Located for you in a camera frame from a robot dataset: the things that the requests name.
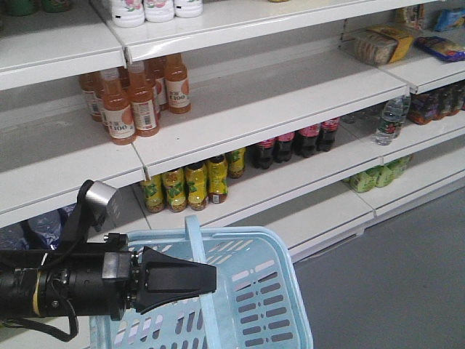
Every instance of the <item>plastic basket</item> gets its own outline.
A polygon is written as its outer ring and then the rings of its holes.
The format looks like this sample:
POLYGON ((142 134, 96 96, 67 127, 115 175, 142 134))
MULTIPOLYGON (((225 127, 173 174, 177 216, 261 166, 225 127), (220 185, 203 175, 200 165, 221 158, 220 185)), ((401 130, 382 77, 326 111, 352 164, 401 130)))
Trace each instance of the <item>plastic basket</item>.
POLYGON ((260 227, 200 228, 129 234, 129 248, 149 246, 176 258, 217 267, 213 294, 173 302, 121 321, 90 319, 93 349, 312 349, 291 258, 283 242, 260 227))

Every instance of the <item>basket handle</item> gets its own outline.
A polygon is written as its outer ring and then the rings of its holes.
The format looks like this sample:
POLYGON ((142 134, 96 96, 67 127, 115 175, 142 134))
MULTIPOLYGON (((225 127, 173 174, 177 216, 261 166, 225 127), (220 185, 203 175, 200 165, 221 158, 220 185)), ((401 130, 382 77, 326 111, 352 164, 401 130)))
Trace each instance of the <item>basket handle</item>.
MULTIPOLYGON (((197 216, 191 215, 185 218, 186 238, 190 241, 194 262, 206 263, 205 249, 203 248, 203 239, 201 225, 197 216)), ((206 332, 206 339, 209 348, 221 348, 221 339, 219 336, 217 313, 213 303, 212 293, 200 295, 203 325, 206 332)))

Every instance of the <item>white bottle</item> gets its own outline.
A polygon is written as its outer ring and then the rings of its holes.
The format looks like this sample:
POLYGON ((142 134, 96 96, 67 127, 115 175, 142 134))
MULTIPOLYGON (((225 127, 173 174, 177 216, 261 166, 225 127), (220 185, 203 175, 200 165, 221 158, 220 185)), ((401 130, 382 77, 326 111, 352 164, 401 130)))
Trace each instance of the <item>white bottle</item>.
POLYGON ((173 0, 144 0, 144 10, 149 22, 162 23, 174 17, 173 0))
POLYGON ((202 11, 202 0, 174 0, 174 14, 177 17, 197 17, 202 14, 202 11))
POLYGON ((142 0, 111 0, 111 19, 122 28, 143 24, 145 15, 142 0))

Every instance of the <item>juice bottle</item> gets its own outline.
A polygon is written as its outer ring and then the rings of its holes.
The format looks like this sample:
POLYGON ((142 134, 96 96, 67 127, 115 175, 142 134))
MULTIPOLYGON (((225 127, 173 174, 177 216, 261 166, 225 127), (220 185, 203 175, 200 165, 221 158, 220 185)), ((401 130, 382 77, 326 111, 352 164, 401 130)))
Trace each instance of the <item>juice bottle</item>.
POLYGON ((165 81, 169 111, 174 114, 190 111, 189 79, 180 53, 166 56, 165 81))
POLYGON ((246 149, 241 148, 226 153, 227 175, 229 178, 240 178, 246 169, 246 149))
POLYGON ((161 175, 166 191, 166 199, 171 211, 181 212, 187 206, 187 198, 184 189, 184 170, 182 167, 167 171, 161 175))
POLYGON ((132 63, 129 68, 128 96, 136 124, 136 134, 141 137, 153 136, 160 129, 153 98, 153 88, 145 78, 142 61, 132 63))
POLYGON ((105 107, 103 106, 103 95, 105 93, 105 89, 103 88, 102 77, 99 73, 95 74, 95 100, 97 101, 97 107, 100 112, 100 116, 102 117, 102 125, 103 129, 108 132, 108 122, 105 118, 105 107))
POLYGON ((161 187, 161 174, 148 177, 140 182, 145 196, 145 207, 152 213, 157 213, 165 208, 165 198, 161 187))
POLYGON ((92 120, 101 122, 102 116, 100 115, 95 97, 95 80, 97 73, 85 73, 79 76, 79 85, 81 86, 82 95, 86 101, 87 110, 89 111, 92 120))
POLYGON ((125 145, 136 139, 131 103, 119 80, 118 69, 110 68, 101 72, 105 93, 102 97, 108 131, 112 141, 125 145))
POLYGON ((165 111, 168 109, 168 100, 166 99, 165 63, 163 57, 151 58, 147 62, 148 70, 152 72, 155 79, 158 105, 162 111, 165 111))
POLYGON ((227 162, 224 155, 214 156, 207 161, 209 171, 209 199, 221 204, 227 197, 227 162))
POLYGON ((207 169, 203 161, 195 162, 185 168, 185 176, 189 195, 187 202, 191 209, 201 211, 207 205, 207 169))

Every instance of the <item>orange juice bottle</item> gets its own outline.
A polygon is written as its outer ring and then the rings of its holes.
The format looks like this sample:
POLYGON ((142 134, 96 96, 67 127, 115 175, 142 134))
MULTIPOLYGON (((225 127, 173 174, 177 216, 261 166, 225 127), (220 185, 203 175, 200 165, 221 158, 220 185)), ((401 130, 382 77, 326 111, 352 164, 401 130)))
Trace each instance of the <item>orange juice bottle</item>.
POLYGON ((82 95, 87 104, 87 110, 89 111, 92 120, 94 121, 102 121, 102 117, 100 115, 98 106, 97 106, 97 99, 95 97, 95 80, 96 80, 97 73, 85 73, 79 76, 79 85, 81 86, 82 95))
POLYGON ((153 136, 158 132, 156 109, 153 99, 153 88, 145 78, 144 62, 134 62, 128 67, 129 100, 131 101, 132 113, 136 124, 136 134, 142 137, 153 136))
POLYGON ((111 140, 117 145, 125 145, 136 139, 136 130, 131 111, 131 103, 119 80, 117 68, 101 71, 105 90, 103 108, 108 123, 111 140))
POLYGON ((147 61, 148 69, 152 72, 155 79, 157 90, 157 101, 162 111, 168 109, 168 100, 166 99, 165 84, 165 63, 162 57, 151 58, 147 61))
POLYGON ((165 81, 169 111, 175 114, 190 111, 189 79, 180 53, 166 56, 165 81))

